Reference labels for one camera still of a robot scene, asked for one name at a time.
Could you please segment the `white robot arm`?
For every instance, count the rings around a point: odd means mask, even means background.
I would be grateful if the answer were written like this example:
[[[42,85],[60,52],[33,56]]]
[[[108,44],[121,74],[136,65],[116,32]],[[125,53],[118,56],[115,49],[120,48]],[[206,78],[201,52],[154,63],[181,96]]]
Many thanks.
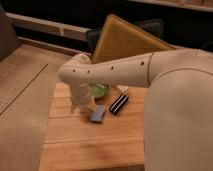
[[[90,101],[87,83],[146,87],[145,171],[213,171],[213,53],[177,49],[98,64],[78,54],[58,75],[77,105]]]

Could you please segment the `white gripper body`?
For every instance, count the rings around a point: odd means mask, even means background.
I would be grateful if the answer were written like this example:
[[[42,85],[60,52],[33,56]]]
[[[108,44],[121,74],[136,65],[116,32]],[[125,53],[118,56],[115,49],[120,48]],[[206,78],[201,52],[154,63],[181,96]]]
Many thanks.
[[[79,110],[80,113],[89,115],[97,109],[88,84],[70,85],[69,90],[72,112]]]

